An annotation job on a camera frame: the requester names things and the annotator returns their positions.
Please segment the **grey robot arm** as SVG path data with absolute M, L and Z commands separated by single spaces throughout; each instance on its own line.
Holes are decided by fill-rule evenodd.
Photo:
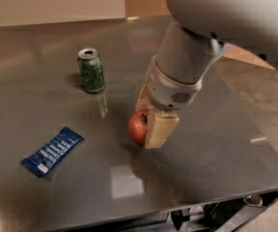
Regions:
M 208 69 L 236 45 L 278 71 L 278 0 L 166 0 L 174 22 L 152 58 L 129 119 L 130 138 L 161 147 Z

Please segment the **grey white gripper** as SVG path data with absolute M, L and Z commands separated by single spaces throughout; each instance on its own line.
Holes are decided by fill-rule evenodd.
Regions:
M 175 130 L 180 119 L 175 110 L 193 103 L 202 89 L 202 80 L 185 84 L 166 75 L 156 63 L 154 56 L 145 74 L 135 110 L 152 109 L 148 114 L 147 134 L 144 147 L 160 148 Z

